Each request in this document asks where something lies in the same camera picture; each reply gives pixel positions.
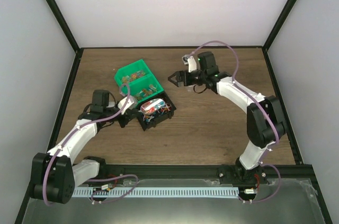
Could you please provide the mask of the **silver metal scoop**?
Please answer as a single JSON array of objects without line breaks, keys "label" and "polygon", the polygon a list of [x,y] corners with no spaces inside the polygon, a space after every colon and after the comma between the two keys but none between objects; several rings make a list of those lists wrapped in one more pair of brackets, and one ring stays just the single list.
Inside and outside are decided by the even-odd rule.
[{"label": "silver metal scoop", "polygon": [[165,106],[166,103],[163,99],[155,98],[142,104],[140,111],[142,114],[152,114]]}]

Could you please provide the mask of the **black lollipop bin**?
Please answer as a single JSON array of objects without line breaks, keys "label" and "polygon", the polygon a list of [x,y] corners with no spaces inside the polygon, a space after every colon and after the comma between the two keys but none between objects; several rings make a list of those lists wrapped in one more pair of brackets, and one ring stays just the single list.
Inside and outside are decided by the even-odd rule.
[{"label": "black lollipop bin", "polygon": [[165,91],[156,94],[155,96],[151,97],[149,100],[155,100],[156,98],[162,99],[166,106],[160,108],[159,110],[153,112],[150,115],[141,114],[137,117],[137,120],[142,127],[143,131],[146,131],[151,128],[155,128],[159,123],[171,119],[174,116],[174,112],[176,111],[176,106],[167,95]]}]

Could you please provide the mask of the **green two-compartment candy bin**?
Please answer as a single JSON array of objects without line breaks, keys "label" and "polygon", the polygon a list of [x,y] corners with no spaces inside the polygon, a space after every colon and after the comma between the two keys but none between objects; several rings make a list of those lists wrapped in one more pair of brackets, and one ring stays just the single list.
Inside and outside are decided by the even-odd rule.
[{"label": "green two-compartment candy bin", "polygon": [[114,76],[118,86],[127,83],[130,94],[141,103],[164,91],[143,59],[119,68]]}]

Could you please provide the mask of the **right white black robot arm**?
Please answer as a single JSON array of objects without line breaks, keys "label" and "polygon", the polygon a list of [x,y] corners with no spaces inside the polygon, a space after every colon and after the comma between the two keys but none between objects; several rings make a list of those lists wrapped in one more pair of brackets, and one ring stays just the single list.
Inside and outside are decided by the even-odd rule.
[{"label": "right white black robot arm", "polygon": [[171,74],[169,82],[177,87],[203,85],[245,112],[249,142],[236,160],[234,173],[239,182],[248,183],[262,164],[266,152],[271,151],[272,146],[287,133],[279,99],[256,93],[236,81],[233,74],[220,72],[210,51],[198,54],[197,58],[185,55],[182,60],[188,69]]}]

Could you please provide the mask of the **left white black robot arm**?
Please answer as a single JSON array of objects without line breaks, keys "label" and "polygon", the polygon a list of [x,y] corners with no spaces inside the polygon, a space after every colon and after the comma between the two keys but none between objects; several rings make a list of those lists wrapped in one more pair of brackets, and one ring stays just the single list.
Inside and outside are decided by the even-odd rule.
[{"label": "left white black robot arm", "polygon": [[138,112],[137,100],[126,95],[119,102],[111,101],[107,90],[95,90],[92,101],[78,117],[71,131],[46,153],[37,153],[32,160],[29,195],[46,205],[67,203],[75,188],[85,182],[101,184],[108,179],[105,160],[87,157],[74,161],[98,132],[116,121],[128,122]]}]

